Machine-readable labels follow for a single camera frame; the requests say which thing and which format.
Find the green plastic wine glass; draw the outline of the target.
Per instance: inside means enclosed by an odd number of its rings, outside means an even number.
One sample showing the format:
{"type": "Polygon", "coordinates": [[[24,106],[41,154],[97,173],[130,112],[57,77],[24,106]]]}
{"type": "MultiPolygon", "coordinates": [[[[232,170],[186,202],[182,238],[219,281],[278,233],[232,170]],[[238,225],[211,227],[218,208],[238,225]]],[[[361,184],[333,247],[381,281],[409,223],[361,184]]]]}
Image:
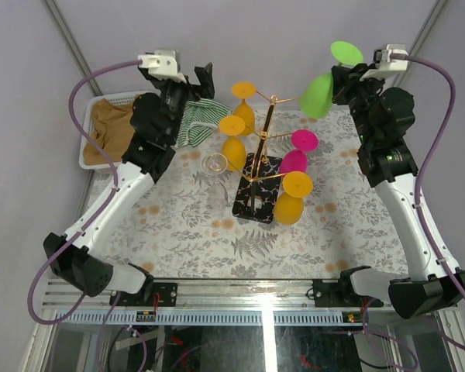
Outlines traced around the green plastic wine glass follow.
{"type": "MultiPolygon", "coordinates": [[[[330,47],[332,56],[338,61],[337,66],[355,67],[363,63],[363,54],[352,43],[338,40],[330,47]]],[[[333,76],[331,72],[321,74],[305,89],[300,98],[300,109],[312,119],[321,119],[332,107],[333,76]]]]}

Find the orange wine glass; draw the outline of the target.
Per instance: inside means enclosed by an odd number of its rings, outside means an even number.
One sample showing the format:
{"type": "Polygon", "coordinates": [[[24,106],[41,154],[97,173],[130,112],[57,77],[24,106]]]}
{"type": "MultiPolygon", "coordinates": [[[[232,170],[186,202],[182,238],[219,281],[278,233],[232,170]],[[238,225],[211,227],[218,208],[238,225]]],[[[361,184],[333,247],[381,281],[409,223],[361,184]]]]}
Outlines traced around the orange wine glass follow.
{"type": "Polygon", "coordinates": [[[238,137],[245,128],[244,120],[236,115],[228,115],[219,122],[220,132],[227,136],[221,154],[228,160],[230,171],[241,171],[246,163],[246,148],[238,137]]]}
{"type": "Polygon", "coordinates": [[[240,100],[240,103],[233,110],[233,115],[240,117],[245,122],[245,128],[240,135],[248,136],[255,130],[255,114],[246,100],[256,94],[256,87],[251,82],[242,81],[234,84],[231,92],[240,100]]]}
{"type": "Polygon", "coordinates": [[[304,211],[304,198],[312,192],[312,179],[304,172],[292,171],[284,176],[282,188],[274,206],[274,218],[281,224],[293,225],[304,211]]]}

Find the pink plastic wine glass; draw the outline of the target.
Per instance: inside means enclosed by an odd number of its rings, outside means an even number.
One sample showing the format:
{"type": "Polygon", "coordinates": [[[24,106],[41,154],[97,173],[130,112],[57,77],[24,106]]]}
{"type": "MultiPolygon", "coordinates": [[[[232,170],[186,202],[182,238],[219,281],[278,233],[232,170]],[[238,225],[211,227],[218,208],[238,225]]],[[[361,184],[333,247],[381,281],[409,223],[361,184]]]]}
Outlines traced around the pink plastic wine glass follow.
{"type": "Polygon", "coordinates": [[[292,171],[305,173],[308,168],[308,153],[317,148],[319,138],[308,129],[299,129],[292,133],[291,144],[294,149],[284,156],[279,173],[287,174],[292,171]]]}

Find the clear wine glass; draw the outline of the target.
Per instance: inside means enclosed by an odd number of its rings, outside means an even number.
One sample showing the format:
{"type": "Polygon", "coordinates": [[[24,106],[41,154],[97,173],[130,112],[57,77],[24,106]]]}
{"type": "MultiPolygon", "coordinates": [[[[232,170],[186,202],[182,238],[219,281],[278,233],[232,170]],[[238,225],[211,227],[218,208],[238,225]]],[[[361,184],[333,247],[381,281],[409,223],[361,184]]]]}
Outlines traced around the clear wine glass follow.
{"type": "Polygon", "coordinates": [[[211,178],[208,189],[208,204],[213,211],[222,211],[228,205],[228,192],[220,178],[227,170],[228,165],[228,160],[221,153],[210,153],[204,156],[201,162],[202,171],[211,178]]]}

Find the gold wine glass rack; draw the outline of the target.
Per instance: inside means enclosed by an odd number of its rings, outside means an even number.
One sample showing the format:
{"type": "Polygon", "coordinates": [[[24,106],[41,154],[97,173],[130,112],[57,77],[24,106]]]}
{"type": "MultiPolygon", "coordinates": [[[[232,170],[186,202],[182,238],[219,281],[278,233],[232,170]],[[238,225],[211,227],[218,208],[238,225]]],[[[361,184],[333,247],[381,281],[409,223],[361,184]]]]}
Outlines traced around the gold wine glass rack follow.
{"type": "Polygon", "coordinates": [[[269,105],[260,134],[256,130],[253,132],[259,137],[255,153],[246,155],[243,169],[236,170],[242,180],[236,192],[232,214],[237,218],[270,224],[274,221],[274,206],[281,187],[281,176],[285,174],[279,173],[281,159],[267,155],[267,140],[292,134],[271,136],[269,132],[277,103],[294,101],[299,98],[283,100],[278,99],[276,95],[268,98],[257,89],[256,94],[268,100],[269,105]]]}

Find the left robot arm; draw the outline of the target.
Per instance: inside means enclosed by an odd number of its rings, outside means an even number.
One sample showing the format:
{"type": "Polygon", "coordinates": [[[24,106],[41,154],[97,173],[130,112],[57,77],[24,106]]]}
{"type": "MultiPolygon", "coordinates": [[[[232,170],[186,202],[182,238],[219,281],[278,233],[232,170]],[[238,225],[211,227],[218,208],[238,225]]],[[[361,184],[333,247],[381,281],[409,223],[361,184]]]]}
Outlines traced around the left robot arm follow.
{"type": "Polygon", "coordinates": [[[143,306],[153,300],[152,275],[130,263],[112,265],[102,259],[100,251],[126,213],[169,167],[186,105],[213,98],[215,86],[211,63],[195,68],[197,84],[187,76],[158,74],[148,67],[140,71],[158,92],[133,101],[130,125],[134,134],[111,184],[72,227],[62,235],[50,233],[43,248],[53,273],[84,295],[125,292],[143,306]]]}

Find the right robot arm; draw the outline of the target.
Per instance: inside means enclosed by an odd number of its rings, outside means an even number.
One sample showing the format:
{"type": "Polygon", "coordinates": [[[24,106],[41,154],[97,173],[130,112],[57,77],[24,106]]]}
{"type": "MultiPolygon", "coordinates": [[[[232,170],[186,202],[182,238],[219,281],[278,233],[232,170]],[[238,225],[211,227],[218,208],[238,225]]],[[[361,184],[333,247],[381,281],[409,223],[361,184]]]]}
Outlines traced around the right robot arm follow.
{"type": "Polygon", "coordinates": [[[360,139],[358,163],[386,206],[405,252],[408,274],[397,278],[368,266],[344,272],[339,300],[365,296],[388,301],[403,318],[448,308],[465,295],[465,270],[444,243],[418,184],[419,169],[404,141],[415,122],[414,98],[401,88],[366,78],[366,64],[334,66],[332,102],[346,105],[360,139]]]}

